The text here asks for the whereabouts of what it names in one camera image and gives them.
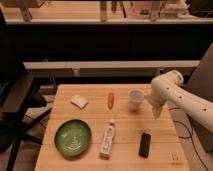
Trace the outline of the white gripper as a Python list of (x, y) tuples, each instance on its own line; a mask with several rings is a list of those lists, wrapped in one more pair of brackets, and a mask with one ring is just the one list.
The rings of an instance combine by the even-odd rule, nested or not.
[(152, 108), (153, 117), (155, 119), (158, 119), (162, 112), (161, 106), (165, 104), (166, 100), (159, 94), (155, 93), (154, 91), (151, 91), (148, 93), (148, 101), (153, 106)]

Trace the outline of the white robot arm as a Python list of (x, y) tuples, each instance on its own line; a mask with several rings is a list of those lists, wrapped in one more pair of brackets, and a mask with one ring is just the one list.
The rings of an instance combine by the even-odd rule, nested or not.
[(213, 132), (213, 102), (187, 92), (181, 88), (183, 82), (184, 78), (177, 70), (171, 70), (152, 79), (147, 100), (152, 105), (154, 118), (160, 117), (163, 105), (170, 101)]

